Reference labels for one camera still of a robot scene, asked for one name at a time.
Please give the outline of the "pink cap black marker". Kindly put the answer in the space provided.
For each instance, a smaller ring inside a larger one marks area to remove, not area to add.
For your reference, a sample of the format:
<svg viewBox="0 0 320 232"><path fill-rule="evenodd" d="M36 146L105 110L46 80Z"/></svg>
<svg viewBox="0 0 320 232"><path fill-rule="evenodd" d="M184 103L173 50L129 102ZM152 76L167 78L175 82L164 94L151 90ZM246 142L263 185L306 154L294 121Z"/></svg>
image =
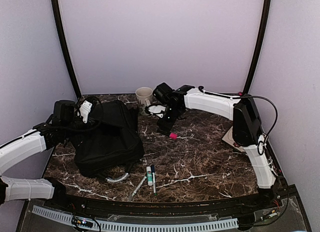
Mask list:
<svg viewBox="0 0 320 232"><path fill-rule="evenodd" d="M176 140L177 137L178 137L178 135L175 134L175 133L171 133L171 134L169 135L169 137L170 137L171 139L173 139L173 140Z"/></svg>

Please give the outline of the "black student backpack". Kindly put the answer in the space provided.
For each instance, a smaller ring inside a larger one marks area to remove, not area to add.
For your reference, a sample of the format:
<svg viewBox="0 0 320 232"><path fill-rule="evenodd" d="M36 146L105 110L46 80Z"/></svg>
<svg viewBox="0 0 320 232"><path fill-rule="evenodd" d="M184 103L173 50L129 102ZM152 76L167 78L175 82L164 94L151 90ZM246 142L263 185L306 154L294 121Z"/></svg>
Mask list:
<svg viewBox="0 0 320 232"><path fill-rule="evenodd" d="M110 184L129 177L133 165L145 154L138 134L138 113L120 100L103 103L90 113L90 119L101 119L101 124L70 138L74 163L82 176Z"/></svg>

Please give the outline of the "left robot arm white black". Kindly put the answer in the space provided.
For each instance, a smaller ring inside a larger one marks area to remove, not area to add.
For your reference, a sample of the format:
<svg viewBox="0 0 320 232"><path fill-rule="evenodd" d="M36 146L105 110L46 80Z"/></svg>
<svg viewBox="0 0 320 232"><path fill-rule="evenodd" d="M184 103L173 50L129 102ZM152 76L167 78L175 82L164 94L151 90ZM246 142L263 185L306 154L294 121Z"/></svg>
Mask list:
<svg viewBox="0 0 320 232"><path fill-rule="evenodd" d="M25 159L40 154L71 139L71 137L95 130L102 119L88 120L83 117L62 119L53 114L35 125L27 133L0 146L0 203L15 200L45 199L60 210L71 205L66 187L53 177L40 179L17 179L5 176L11 167Z"/></svg>

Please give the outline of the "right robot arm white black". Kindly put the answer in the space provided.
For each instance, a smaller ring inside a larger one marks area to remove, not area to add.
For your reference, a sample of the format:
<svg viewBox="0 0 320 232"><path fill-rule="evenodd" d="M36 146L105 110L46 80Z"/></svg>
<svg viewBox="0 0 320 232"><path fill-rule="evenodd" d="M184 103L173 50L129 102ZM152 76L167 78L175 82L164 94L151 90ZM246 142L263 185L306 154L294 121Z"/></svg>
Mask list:
<svg viewBox="0 0 320 232"><path fill-rule="evenodd" d="M274 202L277 176L272 160L267 157L269 133L262 129L255 96L208 92L203 86L192 85L183 85L174 90L165 82L158 85L152 94L159 104L148 103L144 112L157 116L158 133L170 138L175 137L171 129L186 109L205 111L232 121L232 139L244 149L256 175L258 195L255 205L266 209Z"/></svg>

